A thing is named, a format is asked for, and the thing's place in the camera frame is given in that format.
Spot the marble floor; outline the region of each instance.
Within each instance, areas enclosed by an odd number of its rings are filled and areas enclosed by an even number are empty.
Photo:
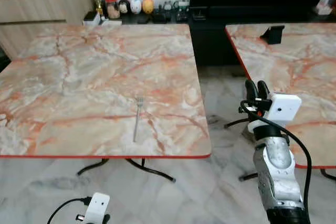
[[[239,74],[239,67],[199,69],[212,156],[147,161],[176,177],[175,184],[118,159],[80,177],[75,175],[79,169],[98,160],[0,159],[0,223],[46,223],[64,201],[96,191],[111,196],[109,224],[268,223],[256,179],[238,181],[254,171],[253,144],[241,135],[245,124],[223,129],[225,122],[244,118],[237,113],[245,80]],[[305,173],[296,171],[301,188]],[[311,223],[336,224],[336,183],[314,170],[310,188]],[[74,202],[53,223],[75,223],[85,210]]]

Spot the metal fork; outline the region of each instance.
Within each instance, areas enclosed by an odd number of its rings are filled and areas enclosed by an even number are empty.
[[[140,110],[143,106],[143,98],[142,97],[137,97],[136,99],[136,104],[138,106],[138,110],[137,110],[137,117],[135,119],[135,127],[134,127],[134,134],[133,134],[133,142],[135,142],[135,140],[137,139],[137,133],[138,133],[138,121],[140,118]]]

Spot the wooden cabinet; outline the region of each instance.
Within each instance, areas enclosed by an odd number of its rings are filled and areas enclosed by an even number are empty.
[[[91,0],[0,0],[0,46],[11,60],[48,26],[81,25]]]

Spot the toy egg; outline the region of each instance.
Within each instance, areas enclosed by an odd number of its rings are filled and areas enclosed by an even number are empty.
[[[142,10],[147,14],[152,13],[154,10],[154,1],[153,0],[143,0]]]
[[[141,12],[141,1],[131,0],[131,11],[134,14],[139,14]]]
[[[119,11],[122,14],[130,13],[131,12],[130,2],[128,0],[120,0]]]

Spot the marble table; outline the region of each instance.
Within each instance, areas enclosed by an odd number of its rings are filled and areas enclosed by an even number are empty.
[[[0,73],[0,157],[210,153],[188,25],[55,27]]]
[[[248,78],[302,99],[287,129],[305,144],[313,167],[336,168],[336,24],[284,24],[281,44],[268,45],[259,36],[271,25],[229,25],[226,32]],[[301,148],[294,141],[290,148],[306,167]]]

